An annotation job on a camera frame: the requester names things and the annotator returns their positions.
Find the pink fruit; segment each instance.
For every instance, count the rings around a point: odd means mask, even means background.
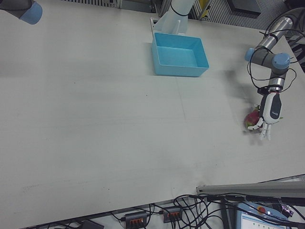
[[[244,119],[244,125],[248,128],[254,126],[259,120],[259,106],[257,106],[250,114]]]

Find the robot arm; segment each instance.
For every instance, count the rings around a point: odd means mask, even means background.
[[[42,7],[34,0],[0,0],[0,10],[32,25],[42,16]]]
[[[260,119],[256,125],[248,127],[250,130],[255,130],[263,126],[260,134],[261,140],[271,139],[271,125],[280,119],[282,110],[280,92],[283,90],[290,64],[290,56],[287,53],[273,54],[270,50],[286,31],[292,28],[293,20],[294,18],[289,14],[281,17],[262,41],[254,49],[249,49],[245,55],[247,61],[271,69],[269,84],[262,88],[257,87],[258,93],[263,95],[260,105]]]

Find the emergency stop button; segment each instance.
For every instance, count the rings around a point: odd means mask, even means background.
[[[263,208],[263,207],[258,207],[257,210],[258,210],[258,213],[261,214],[261,215],[266,213],[266,209]]]

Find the table surface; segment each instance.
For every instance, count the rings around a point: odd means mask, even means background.
[[[35,26],[0,13],[1,227],[304,173],[298,64],[272,140],[243,126],[261,101],[244,61],[258,30],[189,21],[187,35],[202,38],[210,69],[199,78],[156,76],[151,14],[39,3]],[[293,56],[284,39],[273,51]],[[270,70],[253,65],[253,74]]]

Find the light blue tray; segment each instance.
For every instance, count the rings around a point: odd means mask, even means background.
[[[209,69],[200,38],[155,32],[152,52],[158,75],[198,77]]]

